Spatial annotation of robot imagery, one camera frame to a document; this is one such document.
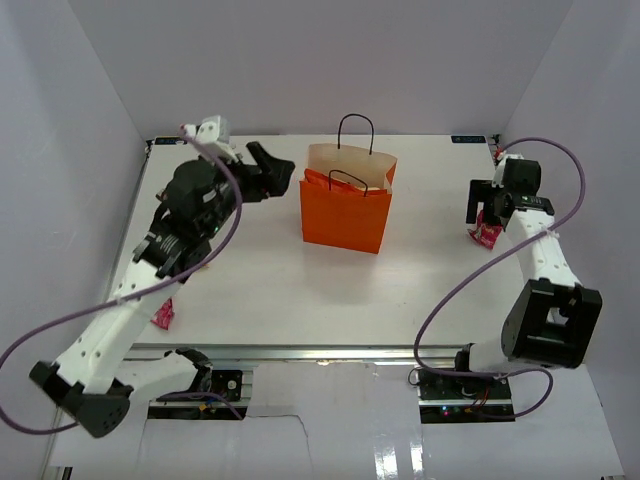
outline black bracket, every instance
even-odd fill
[[[154,222],[144,240],[133,251],[133,261],[144,260],[158,269],[156,276],[174,277],[202,261],[211,253],[206,238],[181,235],[170,217]]]
[[[209,358],[189,347],[175,350],[191,362],[198,370],[188,392],[212,392],[222,395],[230,402],[237,402],[242,397],[242,370],[212,370]]]
[[[548,321],[553,308],[566,319],[564,324]],[[502,351],[509,359],[577,368],[601,309],[597,290],[555,285],[547,279],[529,280],[502,328]]]
[[[476,223],[479,203],[483,204],[483,223],[502,226],[505,230],[516,210],[542,210],[554,215],[549,199],[536,195],[541,175],[538,162],[508,158],[502,176],[503,187],[494,186],[491,180],[471,180],[466,222]]]
[[[38,362],[31,369],[29,378],[92,437],[104,437],[122,423],[129,411],[131,387],[114,380],[107,393],[82,393],[84,386],[79,383],[69,385],[58,375],[58,368],[57,364]]]

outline white table surface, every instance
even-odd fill
[[[363,136],[343,138],[367,143]],[[411,345],[442,296],[510,246],[503,234],[489,252],[466,233],[469,181],[493,174],[486,144],[454,145],[444,135],[376,136],[374,148],[397,156],[398,165],[382,249],[372,255],[302,241],[298,179],[307,148],[335,136],[234,137],[245,161],[251,156],[244,145],[253,140],[296,163],[288,193],[244,207],[228,248],[177,294],[170,330],[149,324],[138,345]],[[153,147],[115,278],[144,238],[155,194],[193,158],[188,145]],[[510,258],[445,307],[423,344],[495,336],[521,288],[517,260]]]

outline wire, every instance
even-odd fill
[[[467,405],[466,407],[463,408],[463,411],[465,413],[472,413],[473,410],[471,409],[474,408],[480,400],[481,400],[480,396],[477,396],[471,405]]]
[[[170,400],[170,399],[174,399],[174,398],[188,398],[189,400],[191,400],[191,396],[192,395],[198,395],[199,397],[214,398],[214,399],[218,400],[219,402],[224,403],[229,408],[229,410],[231,410],[231,413],[233,413],[236,416],[236,418],[238,420],[243,420],[244,419],[242,417],[242,415],[240,415],[238,410],[236,410],[235,407],[233,405],[231,405],[229,400],[224,398],[222,395],[218,395],[217,393],[213,393],[213,392],[170,393],[168,395],[163,395],[162,397],[158,398],[157,401],[158,402],[162,402],[164,400]]]
[[[215,164],[215,166],[218,167],[222,171],[224,176],[227,178],[227,180],[231,184],[231,188],[233,189],[233,193],[234,193],[235,200],[236,200],[236,205],[235,205],[236,213],[235,213],[235,216],[233,218],[233,223],[231,224],[231,228],[229,229],[229,232],[227,232],[227,234],[225,235],[224,239],[202,261],[200,261],[199,263],[197,263],[193,267],[185,270],[184,272],[176,275],[175,277],[168,278],[167,280],[159,282],[159,283],[157,283],[156,285],[154,285],[152,287],[145,288],[145,289],[142,289],[142,290],[138,290],[137,292],[131,293],[129,295],[123,295],[118,300],[115,300],[115,299],[114,300],[109,300],[107,302],[100,303],[100,304],[95,305],[93,307],[85,308],[83,310],[78,310],[77,312],[70,313],[68,315],[64,315],[64,316],[62,316],[60,318],[57,318],[57,319],[52,320],[50,322],[47,322],[44,325],[41,325],[41,326],[39,326],[37,328],[34,328],[30,332],[25,333],[20,338],[18,338],[15,342],[13,342],[11,345],[9,345],[9,347],[2,353],[2,355],[0,355],[0,369],[2,369],[2,367],[6,363],[7,359],[9,358],[9,356],[11,356],[11,354],[20,345],[22,345],[24,342],[26,342],[30,338],[35,337],[39,333],[42,333],[42,332],[44,332],[46,330],[49,330],[50,328],[57,327],[58,325],[62,325],[63,323],[67,323],[67,322],[70,322],[72,320],[76,320],[78,318],[84,317],[86,315],[91,315],[92,313],[100,312],[102,310],[106,310],[108,308],[114,307],[115,305],[117,305],[120,302],[126,302],[126,301],[129,301],[129,300],[137,300],[138,298],[144,297],[145,295],[149,295],[151,293],[157,292],[158,290],[162,290],[163,288],[166,288],[166,287],[168,287],[169,285],[171,285],[173,283],[176,283],[176,282],[179,282],[181,280],[184,280],[185,278],[189,277],[189,275],[191,275],[192,273],[196,272],[197,270],[202,268],[207,263],[210,263],[229,244],[229,242],[231,241],[231,238],[233,237],[233,235],[236,233],[236,230],[238,229],[238,224],[240,223],[240,217],[242,216],[242,192],[240,191],[240,185],[238,185],[238,181],[235,179],[235,177],[233,176],[233,174],[231,173],[229,168],[227,168],[227,166],[224,164],[224,162],[222,160],[220,160],[216,156],[210,155],[209,152],[207,151],[207,149],[201,143],[199,143],[195,138],[191,138],[186,134],[186,132],[184,131],[184,128],[182,129],[181,133],[182,133],[181,138],[185,142],[190,143],[193,146],[193,148],[195,148],[196,151],[200,155],[202,155],[205,159],[209,160],[210,162],[213,162]],[[18,422],[16,422],[15,420],[13,420],[4,411],[4,409],[2,408],[2,405],[0,405],[0,420],[2,420],[4,423],[6,423],[9,427],[13,428],[14,430],[17,430],[18,432],[21,432],[21,433],[26,433],[28,435],[51,435],[51,434],[54,434],[54,433],[64,432],[64,431],[69,430],[70,428],[73,428],[73,427],[75,427],[77,425],[77,423],[72,423],[72,424],[64,425],[62,427],[57,427],[57,428],[36,430],[36,429],[33,429],[33,428],[25,427],[25,426],[19,424]]]
[[[490,390],[490,387],[489,387],[489,384],[487,383],[487,386],[484,389],[484,397],[482,397],[482,401],[476,408],[481,409],[487,404],[487,400],[489,400],[489,390]]]
[[[407,382],[408,382],[408,383],[409,383],[409,385],[411,385],[412,387],[418,387],[418,386],[420,386],[420,382],[416,382],[416,383],[411,382],[411,375],[413,374],[413,372],[416,372],[416,371],[418,371],[418,370],[420,370],[420,367],[414,367],[414,368],[412,368],[412,369],[411,369],[411,371],[409,372],[409,375],[407,375]]]
[[[482,275],[484,272],[489,270],[494,265],[497,265],[498,263],[500,263],[504,259],[509,258],[511,255],[514,255],[515,253],[517,253],[518,251],[522,250],[523,248],[531,245],[532,243],[537,242],[538,240],[543,238],[545,235],[547,235],[549,232],[558,229],[559,227],[561,227],[562,225],[567,223],[578,212],[578,210],[580,210],[580,207],[582,206],[582,202],[584,201],[587,182],[586,182],[584,169],[582,168],[582,164],[580,163],[578,158],[573,154],[573,152],[571,152],[571,150],[569,150],[564,145],[562,145],[562,144],[560,144],[558,142],[555,142],[553,140],[549,140],[548,138],[543,138],[543,137],[525,137],[525,138],[521,138],[521,139],[515,140],[515,141],[505,145],[504,146],[504,150],[506,151],[507,149],[509,149],[510,147],[513,147],[514,145],[518,145],[520,143],[525,143],[525,142],[546,143],[548,145],[551,145],[553,147],[556,147],[556,148],[562,150],[564,153],[566,153],[569,156],[569,158],[573,161],[576,169],[578,170],[578,175],[580,177],[580,194],[578,195],[578,200],[576,201],[576,204],[569,211],[569,213],[567,213],[564,217],[562,217],[560,220],[558,220],[553,225],[551,225],[548,228],[548,230],[541,231],[541,232],[537,233],[536,235],[534,235],[533,237],[531,237],[531,238],[529,238],[527,240],[524,240],[523,242],[519,243],[518,245],[510,248],[509,250],[507,250],[503,254],[498,255],[496,258],[494,258],[493,260],[489,261],[485,265],[483,265],[480,268],[478,268],[475,272],[473,272],[467,278],[462,280],[458,285],[456,285],[449,293],[447,293],[444,296],[444,298],[442,300],[440,300],[440,302],[431,311],[429,316],[426,318],[426,320],[424,321],[424,323],[422,324],[422,326],[418,330],[418,334],[416,335],[416,339],[415,339],[414,344],[413,344],[413,356],[415,357],[415,360],[418,363],[418,365],[420,365],[422,368],[426,369],[427,371],[429,371],[431,373],[435,373],[435,374],[439,374],[439,375],[443,375],[443,376],[477,377],[477,378],[495,378],[495,377],[507,378],[507,377],[515,377],[517,375],[521,375],[523,373],[528,373],[528,372],[541,372],[541,373],[545,374],[547,376],[547,378],[549,379],[549,384],[548,384],[547,390],[543,394],[542,398],[535,405],[533,405],[532,407],[530,407],[530,408],[528,408],[526,410],[523,410],[520,413],[516,413],[516,414],[513,414],[513,415],[501,415],[501,416],[498,417],[498,418],[502,418],[502,419],[504,419],[504,418],[522,417],[524,415],[527,415],[528,413],[533,412],[537,408],[539,408],[540,405],[542,405],[547,400],[547,398],[549,398],[549,395],[551,394],[551,390],[553,389],[553,376],[551,375],[551,373],[549,373],[546,369],[544,369],[542,367],[526,368],[526,369],[523,369],[523,370],[518,370],[518,371],[515,371],[515,372],[506,373],[506,374],[500,373],[500,372],[483,372],[483,373],[481,373],[481,372],[456,372],[456,371],[453,371],[453,370],[442,370],[442,369],[433,368],[433,367],[430,367],[429,365],[427,365],[424,362],[424,360],[422,360],[420,358],[419,349],[420,349],[420,342],[422,340],[422,337],[424,336],[424,332],[427,330],[427,327],[431,324],[431,322],[433,322],[433,319],[440,312],[440,310],[442,310],[442,308],[447,303],[449,303],[449,301],[453,297],[455,297],[458,293],[460,293],[460,291],[464,287],[469,285],[472,281],[474,281],[476,278],[478,278],[480,275]]]

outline pink wrapper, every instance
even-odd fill
[[[467,230],[469,232],[469,236],[479,245],[482,245],[489,250],[493,250],[494,245],[496,244],[496,240],[500,236],[502,232],[501,226],[491,226],[482,222],[482,211],[478,214],[476,218],[476,228],[471,228]]]
[[[156,314],[151,319],[151,323],[156,324],[163,330],[169,330],[169,325],[171,324],[171,320],[173,320],[175,313],[173,311],[173,299],[169,299],[160,309],[156,312]]]

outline red snack packet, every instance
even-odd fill
[[[173,320],[175,313],[173,311],[173,299],[169,299],[160,307],[151,319],[151,323],[156,324],[163,330],[169,330],[169,324]]]
[[[498,240],[498,237],[502,232],[502,227],[500,225],[494,227],[483,223],[482,211],[480,211],[476,218],[476,228],[470,228],[467,231],[469,232],[469,236],[478,245],[482,245],[489,250],[493,250],[493,246],[496,244],[496,240]]]

